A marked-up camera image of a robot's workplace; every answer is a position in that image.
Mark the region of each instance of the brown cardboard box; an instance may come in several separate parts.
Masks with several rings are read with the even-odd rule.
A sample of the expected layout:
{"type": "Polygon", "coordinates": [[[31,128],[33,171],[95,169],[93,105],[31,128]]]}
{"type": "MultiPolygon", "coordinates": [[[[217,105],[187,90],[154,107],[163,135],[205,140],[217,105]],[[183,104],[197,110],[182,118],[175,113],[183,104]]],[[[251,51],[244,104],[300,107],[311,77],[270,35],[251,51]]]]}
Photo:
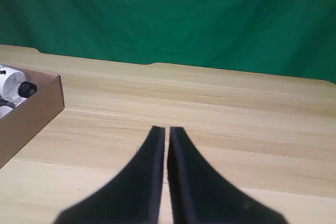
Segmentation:
{"type": "Polygon", "coordinates": [[[0,119],[0,168],[64,109],[59,75],[4,65],[25,73],[37,85],[37,92],[0,119]]]}

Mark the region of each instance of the green curtain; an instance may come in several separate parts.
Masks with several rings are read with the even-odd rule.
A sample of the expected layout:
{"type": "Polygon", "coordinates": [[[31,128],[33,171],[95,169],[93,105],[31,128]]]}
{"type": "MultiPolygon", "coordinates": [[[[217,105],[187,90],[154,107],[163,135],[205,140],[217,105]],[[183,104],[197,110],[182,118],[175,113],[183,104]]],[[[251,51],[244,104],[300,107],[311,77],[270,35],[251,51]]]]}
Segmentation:
{"type": "Polygon", "coordinates": [[[0,44],[336,83],[336,0],[0,0],[0,44]]]}

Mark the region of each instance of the white bottle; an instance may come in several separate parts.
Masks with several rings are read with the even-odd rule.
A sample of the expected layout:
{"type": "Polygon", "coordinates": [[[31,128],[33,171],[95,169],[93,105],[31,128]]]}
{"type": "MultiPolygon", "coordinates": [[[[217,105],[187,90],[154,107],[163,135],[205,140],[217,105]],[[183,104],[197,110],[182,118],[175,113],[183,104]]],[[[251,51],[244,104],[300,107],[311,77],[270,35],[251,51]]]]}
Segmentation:
{"type": "Polygon", "coordinates": [[[14,68],[0,65],[0,98],[18,102],[37,91],[35,84],[27,81],[26,75],[14,68]]]}
{"type": "Polygon", "coordinates": [[[1,106],[0,107],[0,119],[2,119],[3,117],[5,117],[5,115],[7,115],[12,110],[13,110],[13,108],[11,108],[9,106],[1,106]]]}
{"type": "Polygon", "coordinates": [[[27,98],[21,97],[16,103],[8,102],[0,98],[0,119],[4,118],[7,114],[12,112],[13,109],[18,107],[21,103],[26,101],[27,98]]]}

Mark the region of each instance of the black bottle cap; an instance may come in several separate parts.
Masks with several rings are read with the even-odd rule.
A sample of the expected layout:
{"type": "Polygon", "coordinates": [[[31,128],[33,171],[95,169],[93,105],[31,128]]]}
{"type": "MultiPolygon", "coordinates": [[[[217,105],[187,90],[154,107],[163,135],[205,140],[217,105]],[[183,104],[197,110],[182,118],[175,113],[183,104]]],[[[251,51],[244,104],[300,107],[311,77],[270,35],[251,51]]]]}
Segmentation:
{"type": "Polygon", "coordinates": [[[37,91],[37,87],[35,84],[28,82],[28,81],[24,81],[23,83],[21,83],[21,85],[19,86],[18,89],[18,94],[21,97],[24,98],[29,98],[30,96],[32,96],[34,93],[36,93],[37,91]]]}

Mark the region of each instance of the wooden table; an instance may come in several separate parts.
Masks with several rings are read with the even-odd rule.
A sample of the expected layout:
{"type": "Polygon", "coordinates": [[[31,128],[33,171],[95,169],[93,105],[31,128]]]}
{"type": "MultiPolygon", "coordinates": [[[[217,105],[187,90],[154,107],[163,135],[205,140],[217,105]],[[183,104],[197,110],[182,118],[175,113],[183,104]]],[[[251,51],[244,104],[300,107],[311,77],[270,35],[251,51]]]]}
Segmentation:
{"type": "MultiPolygon", "coordinates": [[[[60,73],[66,109],[0,169],[0,223],[51,223],[109,181],[151,125],[184,126],[205,158],[290,223],[336,223],[336,85],[0,46],[0,61],[60,73]]],[[[160,223],[171,223],[164,175],[160,223]]]]}

